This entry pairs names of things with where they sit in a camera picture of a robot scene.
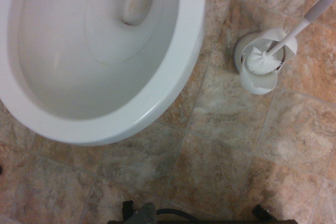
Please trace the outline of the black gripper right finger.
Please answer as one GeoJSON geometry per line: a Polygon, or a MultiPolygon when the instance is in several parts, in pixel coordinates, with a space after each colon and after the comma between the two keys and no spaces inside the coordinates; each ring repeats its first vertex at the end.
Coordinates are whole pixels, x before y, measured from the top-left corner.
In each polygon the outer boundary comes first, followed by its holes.
{"type": "Polygon", "coordinates": [[[270,220],[269,211],[264,209],[261,205],[256,205],[251,212],[259,220],[270,220]]]}

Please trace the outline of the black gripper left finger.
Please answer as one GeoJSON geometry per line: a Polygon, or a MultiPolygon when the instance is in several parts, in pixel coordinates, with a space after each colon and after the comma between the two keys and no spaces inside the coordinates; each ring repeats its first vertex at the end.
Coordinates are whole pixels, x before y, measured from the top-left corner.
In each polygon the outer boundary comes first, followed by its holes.
{"type": "Polygon", "coordinates": [[[123,220],[130,219],[134,214],[136,213],[136,210],[134,208],[134,201],[133,200],[127,200],[122,203],[122,217],[123,220]]]}

